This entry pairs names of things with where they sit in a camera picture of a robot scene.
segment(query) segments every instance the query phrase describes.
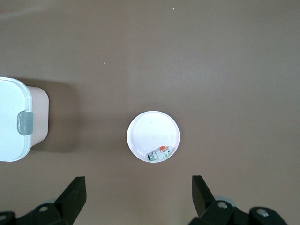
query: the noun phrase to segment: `table surface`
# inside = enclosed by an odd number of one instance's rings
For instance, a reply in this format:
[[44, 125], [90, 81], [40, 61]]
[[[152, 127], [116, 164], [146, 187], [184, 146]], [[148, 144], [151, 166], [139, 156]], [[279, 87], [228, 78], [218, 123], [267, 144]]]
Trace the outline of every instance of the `table surface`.
[[[241, 210], [297, 224], [299, 21], [298, 0], [0, 0], [0, 75], [50, 99], [47, 138], [0, 163], [0, 211], [21, 216], [86, 176], [76, 225], [185, 225], [202, 175]], [[126, 141], [149, 110], [180, 129], [158, 164]]]

